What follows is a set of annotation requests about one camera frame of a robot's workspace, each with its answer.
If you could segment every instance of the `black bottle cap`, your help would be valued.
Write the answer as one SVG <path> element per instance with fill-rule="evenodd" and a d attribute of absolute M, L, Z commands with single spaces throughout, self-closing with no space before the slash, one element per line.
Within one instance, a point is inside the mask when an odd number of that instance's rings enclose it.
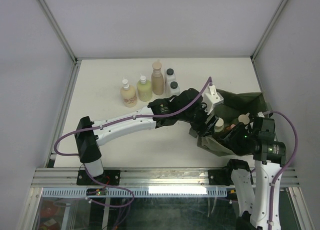
<path fill-rule="evenodd" d="M 170 84 L 170 87 L 171 87 L 172 89 L 177 89 L 177 88 L 178 88 L 178 83 L 175 82 L 175 81 L 172 81 L 171 84 Z"/>
<path fill-rule="evenodd" d="M 174 74 L 174 70 L 173 69 L 167 69 L 166 70 L 166 74 L 167 75 L 173 75 Z"/>

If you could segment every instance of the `brown bottle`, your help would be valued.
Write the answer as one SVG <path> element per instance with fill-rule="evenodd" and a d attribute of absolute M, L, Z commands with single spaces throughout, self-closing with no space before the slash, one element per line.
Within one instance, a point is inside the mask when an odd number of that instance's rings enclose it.
<path fill-rule="evenodd" d="M 161 73 L 162 64 L 159 60 L 152 64 L 153 73 L 151 75 L 152 91 L 156 95 L 162 95 L 164 93 L 164 76 Z"/>

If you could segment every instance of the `yellow-green bottle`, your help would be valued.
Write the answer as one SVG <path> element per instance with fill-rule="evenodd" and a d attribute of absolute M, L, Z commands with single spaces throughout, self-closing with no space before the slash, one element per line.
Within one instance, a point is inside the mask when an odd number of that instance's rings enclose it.
<path fill-rule="evenodd" d="M 143 102 L 147 102 L 152 98 L 152 85 L 150 80 L 144 75 L 141 75 L 140 80 L 136 84 L 136 88 L 138 90 L 139 99 Z"/>

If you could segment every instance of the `gray wall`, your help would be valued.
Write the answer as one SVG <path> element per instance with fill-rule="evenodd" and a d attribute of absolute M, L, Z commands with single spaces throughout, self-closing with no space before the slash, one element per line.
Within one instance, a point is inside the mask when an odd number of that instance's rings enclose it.
<path fill-rule="evenodd" d="M 0 229 L 16 229 L 72 67 L 36 0 L 0 0 Z"/>
<path fill-rule="evenodd" d="M 287 114 L 299 135 L 294 163 L 313 221 L 320 229 L 320 0 L 290 0 L 256 60 L 274 110 Z M 280 140 L 292 151 L 290 127 L 277 122 Z"/>
<path fill-rule="evenodd" d="M 46 0 L 77 57 L 250 56 L 281 0 Z"/>

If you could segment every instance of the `tabletop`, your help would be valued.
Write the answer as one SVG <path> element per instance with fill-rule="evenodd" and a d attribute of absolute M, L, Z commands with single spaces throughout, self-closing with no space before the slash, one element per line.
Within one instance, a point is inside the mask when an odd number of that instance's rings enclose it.
<path fill-rule="evenodd" d="M 151 79 L 152 63 L 157 59 L 97 59 L 83 60 L 72 94 L 63 134 L 77 128 L 80 118 L 107 120 L 134 112 L 147 106 L 138 101 L 133 108 L 124 106 L 120 88 L 123 77 L 136 87 L 140 74 Z M 164 58 L 162 73 L 168 68 L 175 71 L 181 91 L 195 88 L 200 91 L 211 76 L 218 89 L 233 93 L 259 92 L 259 84 L 251 59 L 248 58 Z M 165 98 L 166 95 L 153 95 Z M 190 124 L 177 122 L 173 126 L 143 130 L 117 139 L 100 147 L 105 168 L 191 168 L 223 167 L 230 158 L 248 161 L 252 156 L 218 157 L 197 147 L 197 140 L 189 135 Z M 77 153 L 73 136 L 62 140 L 58 147 L 63 153 Z M 78 156 L 57 156 L 54 167 L 79 167 Z"/>

